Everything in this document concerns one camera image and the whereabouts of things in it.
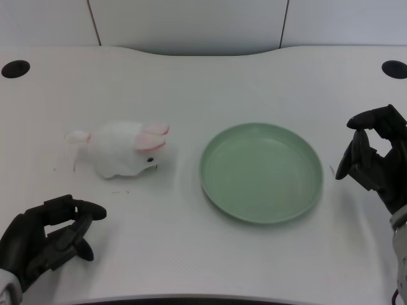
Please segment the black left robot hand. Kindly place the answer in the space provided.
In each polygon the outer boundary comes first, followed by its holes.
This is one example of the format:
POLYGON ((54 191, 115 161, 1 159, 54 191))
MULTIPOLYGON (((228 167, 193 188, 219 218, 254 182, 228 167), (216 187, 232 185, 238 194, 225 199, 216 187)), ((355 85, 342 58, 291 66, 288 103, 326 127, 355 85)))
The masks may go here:
POLYGON ((1 238, 1 269, 15 275, 25 292, 43 273, 73 257, 92 261, 84 235, 94 220, 106 215, 102 206, 70 194, 18 214, 1 238))

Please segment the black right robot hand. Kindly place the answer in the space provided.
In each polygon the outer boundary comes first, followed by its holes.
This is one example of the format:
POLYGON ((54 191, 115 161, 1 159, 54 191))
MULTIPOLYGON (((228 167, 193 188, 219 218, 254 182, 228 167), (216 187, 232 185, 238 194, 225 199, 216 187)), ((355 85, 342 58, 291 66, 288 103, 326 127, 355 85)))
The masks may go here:
POLYGON ((335 179, 351 176, 366 190, 375 191, 387 210, 395 214, 406 205, 406 120, 389 104, 355 115, 347 127, 355 132, 335 179), (390 142, 385 156, 370 146, 367 130, 390 142))

